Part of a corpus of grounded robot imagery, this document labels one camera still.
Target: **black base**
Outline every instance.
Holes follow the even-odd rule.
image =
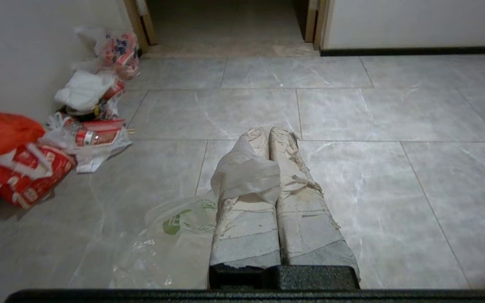
[[[403,56],[433,54],[485,54],[485,46],[464,48],[347,48],[321,50],[321,56]]]
[[[24,290],[6,303],[485,303],[485,291],[364,290],[347,266],[210,268],[210,290]]]

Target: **white wall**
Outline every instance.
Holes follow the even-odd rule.
[[[324,49],[485,46],[485,0],[334,0]]]
[[[131,29],[123,0],[0,0],[0,111],[44,123],[73,62],[90,56],[78,25]]]

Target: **doorway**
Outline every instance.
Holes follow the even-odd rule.
[[[300,2],[148,0],[158,45],[147,57],[316,56]]]

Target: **black baseboard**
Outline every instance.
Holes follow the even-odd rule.
[[[321,50],[327,56],[406,56],[435,54],[485,54],[485,46],[464,48],[346,48],[343,50]]]

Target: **plastic bottle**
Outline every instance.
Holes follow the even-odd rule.
[[[64,117],[63,128],[75,140],[75,144],[78,147],[95,145],[99,140],[96,132],[83,127],[81,123],[70,116]]]

